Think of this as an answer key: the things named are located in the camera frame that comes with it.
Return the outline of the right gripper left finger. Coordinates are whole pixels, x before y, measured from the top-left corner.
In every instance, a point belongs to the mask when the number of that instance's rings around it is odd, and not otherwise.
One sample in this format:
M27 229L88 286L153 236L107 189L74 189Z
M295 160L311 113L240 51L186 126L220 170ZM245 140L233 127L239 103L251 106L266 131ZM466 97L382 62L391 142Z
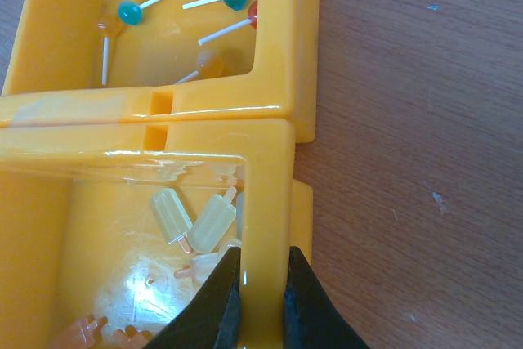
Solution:
M147 348L236 348L239 340L241 249L229 248L187 307Z

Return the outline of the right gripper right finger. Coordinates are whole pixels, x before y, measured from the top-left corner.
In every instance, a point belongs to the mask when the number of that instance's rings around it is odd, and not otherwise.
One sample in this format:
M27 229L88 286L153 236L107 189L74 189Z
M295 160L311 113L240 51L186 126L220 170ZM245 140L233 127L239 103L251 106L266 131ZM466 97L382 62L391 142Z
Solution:
M284 347L368 346L330 301L301 249L292 246L284 290Z

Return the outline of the popsicle candies pile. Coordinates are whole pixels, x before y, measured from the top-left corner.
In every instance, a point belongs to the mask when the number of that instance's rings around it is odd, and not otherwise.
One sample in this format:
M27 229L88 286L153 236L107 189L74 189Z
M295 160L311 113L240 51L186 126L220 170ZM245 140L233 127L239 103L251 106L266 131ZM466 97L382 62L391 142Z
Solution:
M142 348L240 246L235 188L82 182L60 265L53 348Z

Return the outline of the orange three-compartment bin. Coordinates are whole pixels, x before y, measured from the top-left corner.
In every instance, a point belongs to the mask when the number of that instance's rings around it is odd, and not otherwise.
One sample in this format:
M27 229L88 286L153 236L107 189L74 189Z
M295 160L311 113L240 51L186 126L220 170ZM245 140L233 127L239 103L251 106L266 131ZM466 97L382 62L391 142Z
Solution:
M252 68L95 87L111 0L24 0L1 96L1 345L46 348L82 182L244 195L242 348L282 345L288 247L311 245L311 189L293 178L315 136L319 0L257 0Z

